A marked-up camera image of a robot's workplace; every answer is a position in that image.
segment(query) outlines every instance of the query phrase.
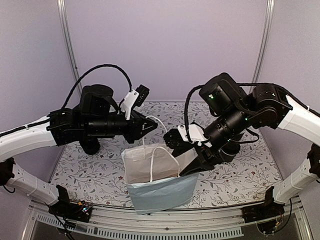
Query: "floral pattern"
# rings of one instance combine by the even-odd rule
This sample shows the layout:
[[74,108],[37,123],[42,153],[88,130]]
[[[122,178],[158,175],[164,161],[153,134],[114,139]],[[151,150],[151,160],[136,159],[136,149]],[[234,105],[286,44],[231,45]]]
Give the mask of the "floral pattern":
[[[182,102],[148,102],[137,110],[161,119],[168,129],[184,123]],[[202,102],[191,102],[188,115],[190,122],[195,121],[203,127],[214,120],[208,106]],[[145,143],[163,142],[164,133],[159,124],[156,130],[145,136]],[[242,140],[254,138],[245,133]],[[66,146],[51,182],[64,186],[72,200],[133,207],[124,183],[121,152],[141,144],[142,140],[129,144],[123,136],[101,139],[99,152],[87,155],[78,142],[71,143]],[[232,162],[201,172],[191,201],[178,208],[215,208],[262,201],[265,190],[280,180],[276,163],[260,137],[255,143],[242,145]]]

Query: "white wall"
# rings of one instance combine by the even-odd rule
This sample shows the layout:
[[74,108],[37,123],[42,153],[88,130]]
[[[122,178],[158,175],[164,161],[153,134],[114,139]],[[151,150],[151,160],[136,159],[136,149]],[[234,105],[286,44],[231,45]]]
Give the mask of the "white wall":
[[[320,112],[320,1],[277,0],[259,82],[276,83]],[[287,177],[305,159],[311,143],[290,132],[262,133]],[[300,194],[314,239],[320,239],[318,183]]]
[[[0,132],[62,106],[74,81],[66,52],[56,0],[1,1]],[[47,181],[59,151],[38,149],[15,160]],[[0,239],[21,238],[29,202],[21,192],[9,194],[0,187]]]
[[[65,5],[80,74],[98,64],[117,64],[134,88],[150,88],[148,100],[184,101],[192,87],[222,72],[251,82],[267,1],[68,0]],[[112,87],[116,100],[128,92],[117,70],[100,69],[83,81],[94,83]]]

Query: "ventilation grille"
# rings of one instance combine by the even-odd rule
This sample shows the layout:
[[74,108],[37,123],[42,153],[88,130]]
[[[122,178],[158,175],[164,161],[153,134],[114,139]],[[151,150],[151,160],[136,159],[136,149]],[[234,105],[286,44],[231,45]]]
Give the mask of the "ventilation grille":
[[[37,221],[63,228],[54,216],[41,213],[37,215]],[[74,232],[90,236],[112,239],[112,240],[224,240],[244,236],[241,227],[226,230],[206,231],[195,233],[139,233],[119,230],[109,230],[104,227],[87,226],[85,230],[72,229]]]

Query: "bag handle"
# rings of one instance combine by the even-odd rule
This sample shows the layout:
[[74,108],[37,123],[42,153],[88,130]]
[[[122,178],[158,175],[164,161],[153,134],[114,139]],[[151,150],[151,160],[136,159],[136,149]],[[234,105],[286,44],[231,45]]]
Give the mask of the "bag handle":
[[[152,115],[148,115],[145,117],[146,119],[148,118],[153,118],[155,120],[157,120],[161,125],[162,127],[164,128],[165,132],[167,133],[168,132],[168,129],[166,128],[165,124],[157,117],[155,116],[152,116]],[[142,138],[142,145],[143,145],[143,148],[145,149],[146,148],[146,144],[145,144],[145,137]]]
[[177,161],[177,159],[175,159],[174,156],[171,155],[170,152],[167,151],[167,149],[165,149],[164,147],[162,146],[157,146],[155,149],[153,149],[152,151],[152,156],[151,156],[151,164],[150,164],[150,183],[154,180],[154,173],[153,173],[153,170],[154,170],[154,156],[155,156],[155,151],[157,149],[162,149],[164,151],[166,151],[169,156],[175,161],[175,163],[178,165],[178,175],[177,175],[177,178],[179,177],[180,175],[180,164],[179,162]]

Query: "gift bag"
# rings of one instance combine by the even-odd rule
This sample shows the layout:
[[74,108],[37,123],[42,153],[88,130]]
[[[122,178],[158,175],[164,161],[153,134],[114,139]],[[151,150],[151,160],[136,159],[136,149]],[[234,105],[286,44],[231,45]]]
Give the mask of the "gift bag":
[[138,215],[171,209],[191,200],[199,174],[179,174],[197,154],[192,149],[173,157],[171,151],[164,143],[145,145],[143,141],[142,146],[122,152],[124,182]]

